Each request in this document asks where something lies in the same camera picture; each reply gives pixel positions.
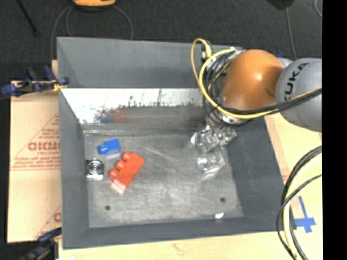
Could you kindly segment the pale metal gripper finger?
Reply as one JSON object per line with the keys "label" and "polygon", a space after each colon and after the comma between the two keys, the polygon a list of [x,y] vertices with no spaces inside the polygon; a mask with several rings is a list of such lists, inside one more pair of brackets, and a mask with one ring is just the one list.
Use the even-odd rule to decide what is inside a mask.
{"label": "pale metal gripper finger", "polygon": [[218,174],[226,164],[221,154],[204,154],[197,157],[197,167],[201,170],[201,180],[209,180]]}
{"label": "pale metal gripper finger", "polygon": [[190,139],[197,152],[207,152],[206,134],[204,132],[195,132]]}

